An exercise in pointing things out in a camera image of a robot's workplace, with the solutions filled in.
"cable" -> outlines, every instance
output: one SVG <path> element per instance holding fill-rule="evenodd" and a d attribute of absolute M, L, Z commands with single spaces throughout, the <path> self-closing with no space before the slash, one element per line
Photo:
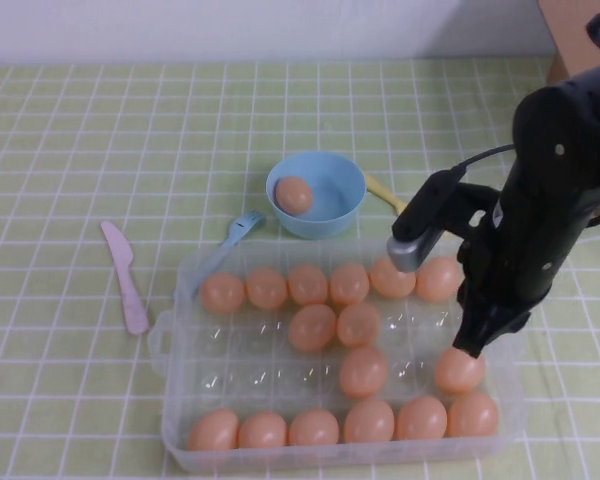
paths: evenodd
<path fill-rule="evenodd" d="M 508 152 L 509 150 L 513 150 L 514 148 L 515 148 L 515 146 L 512 143 L 510 143 L 508 145 L 502 145 L 500 147 L 492 148 L 492 149 L 487 150 L 486 152 L 479 153 L 478 155 L 474 155 L 473 157 L 468 158 L 468 159 L 464 160 L 463 162 L 460 162 L 458 165 L 456 165 L 453 168 L 466 169 L 469 165 L 473 165 L 474 163 L 479 162 L 482 159 L 485 159 L 492 155 L 496 155 L 497 153 Z"/>

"yellow spoon handle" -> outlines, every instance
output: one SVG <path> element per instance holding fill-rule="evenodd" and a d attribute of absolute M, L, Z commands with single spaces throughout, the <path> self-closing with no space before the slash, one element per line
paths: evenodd
<path fill-rule="evenodd" d="M 364 178 L 367 182 L 367 190 L 373 193 L 376 197 L 381 198 L 389 205 L 392 205 L 396 211 L 396 214 L 400 215 L 402 211 L 407 208 L 407 202 L 400 200 L 391 190 L 382 185 L 378 180 L 369 175 L 364 174 Z"/>

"plastic egg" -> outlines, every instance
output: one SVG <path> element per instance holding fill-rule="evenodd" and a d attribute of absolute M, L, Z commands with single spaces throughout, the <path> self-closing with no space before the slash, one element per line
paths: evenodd
<path fill-rule="evenodd" d="M 347 263 L 331 274 L 331 298 L 339 305 L 360 303 L 369 294 L 369 276 L 360 263 Z"/>
<path fill-rule="evenodd" d="M 393 299 L 409 296 L 416 286 L 416 274 L 400 272 L 388 255 L 374 262 L 369 279 L 380 295 Z"/>
<path fill-rule="evenodd" d="M 302 307 L 289 324 L 289 342 L 301 352 L 322 350 L 336 334 L 336 314 L 327 305 Z"/>
<path fill-rule="evenodd" d="M 336 417 L 324 408 L 301 413 L 289 427 L 289 445 L 335 445 L 339 437 Z"/>
<path fill-rule="evenodd" d="M 228 408 L 219 408 L 204 415 L 191 429 L 189 450 L 220 451 L 238 446 L 238 416 Z"/>
<path fill-rule="evenodd" d="M 274 310 L 287 300 L 287 282 L 273 268 L 254 268 L 246 280 L 249 301 L 263 310 Z"/>
<path fill-rule="evenodd" d="M 458 397 L 449 408 L 447 434 L 450 437 L 482 437 L 498 431 L 498 406 L 483 392 Z"/>
<path fill-rule="evenodd" d="M 346 443 L 388 442 L 393 438 L 395 418 L 391 406 L 379 398 L 358 402 L 344 421 Z"/>
<path fill-rule="evenodd" d="M 313 192 L 301 177 L 284 177 L 276 183 L 276 203 L 289 215 L 302 215 L 313 205 Z"/>
<path fill-rule="evenodd" d="M 289 272 L 288 280 L 291 298 L 298 305 L 325 303 L 329 298 L 327 276 L 313 265 L 296 265 Z"/>
<path fill-rule="evenodd" d="M 211 312 L 236 312 L 244 302 L 244 298 L 242 280 L 230 273 L 214 273 L 200 287 L 202 304 Z"/>
<path fill-rule="evenodd" d="M 455 259 L 434 257 L 418 270 L 416 293 L 426 302 L 440 303 L 456 293 L 461 283 L 462 271 Z"/>
<path fill-rule="evenodd" d="M 468 353 L 451 347 L 445 350 L 436 362 L 435 382 L 445 393 L 466 393 L 480 384 L 485 370 L 482 355 L 473 358 Z"/>
<path fill-rule="evenodd" d="M 380 333 L 380 312 L 367 302 L 347 305 L 338 317 L 338 338 L 345 347 L 373 344 Z"/>
<path fill-rule="evenodd" d="M 277 448 L 287 443 L 287 423 L 275 412 L 261 412 L 247 418 L 238 436 L 240 448 Z"/>
<path fill-rule="evenodd" d="M 416 397 L 398 413 L 396 440 L 425 440 L 444 437 L 447 410 L 431 395 Z"/>
<path fill-rule="evenodd" d="M 340 389 L 353 398 L 378 393 L 389 375 L 386 357 L 374 347 L 351 350 L 340 366 Z"/>

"egg carton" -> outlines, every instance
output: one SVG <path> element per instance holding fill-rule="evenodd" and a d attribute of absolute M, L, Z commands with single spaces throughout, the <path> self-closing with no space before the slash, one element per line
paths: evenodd
<path fill-rule="evenodd" d="M 443 238 L 431 255 L 455 255 L 457 244 Z M 331 411 L 339 421 L 357 400 L 340 391 L 340 364 L 350 349 L 332 342 L 321 353 L 304 354 L 290 344 L 288 325 L 300 308 L 291 299 L 277 311 L 258 310 L 245 301 L 232 315 L 207 311 L 192 295 L 195 272 L 212 250 L 199 249 L 178 270 L 173 310 L 163 312 L 149 335 L 152 365 L 166 377 L 162 415 L 162 440 L 182 469 L 190 473 L 230 473 L 248 469 L 328 467 L 362 463 L 403 463 L 491 455 L 522 434 L 526 409 L 515 368 L 522 334 L 508 335 L 487 346 L 486 375 L 478 390 L 497 403 L 499 429 L 489 437 L 406 440 L 385 443 L 332 446 L 287 446 L 275 449 L 235 449 L 223 452 L 191 452 L 187 439 L 195 422 L 218 407 L 235 411 L 244 421 L 263 410 L 272 410 L 290 425 L 310 408 Z M 321 240 L 234 247 L 218 271 L 244 279 L 258 266 L 268 266 L 285 278 L 297 264 L 319 266 L 327 276 L 338 266 L 360 262 L 367 271 L 386 255 L 384 240 Z M 374 345 L 386 356 L 389 375 L 377 397 L 386 400 L 397 417 L 410 399 L 431 394 L 449 406 L 452 397 L 434 384 L 434 365 L 449 348 L 460 325 L 462 311 L 455 298 L 443 304 L 427 304 L 415 293 L 390 300 L 373 291 L 367 301 L 382 317 Z M 162 351 L 165 337 L 170 347 Z"/>

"plastic fork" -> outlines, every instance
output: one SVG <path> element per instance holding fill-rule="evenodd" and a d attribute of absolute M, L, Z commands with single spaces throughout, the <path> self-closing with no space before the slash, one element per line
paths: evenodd
<path fill-rule="evenodd" d="M 257 227 L 260 223 L 264 222 L 264 214 L 252 210 L 245 213 L 244 215 L 236 218 L 229 226 L 229 236 L 206 260 L 202 268 L 196 272 L 195 276 L 191 280 L 191 295 L 195 295 L 204 282 L 205 278 L 215 272 L 218 267 L 222 264 L 222 261 L 229 254 L 231 247 L 242 240 L 247 234 Z"/>

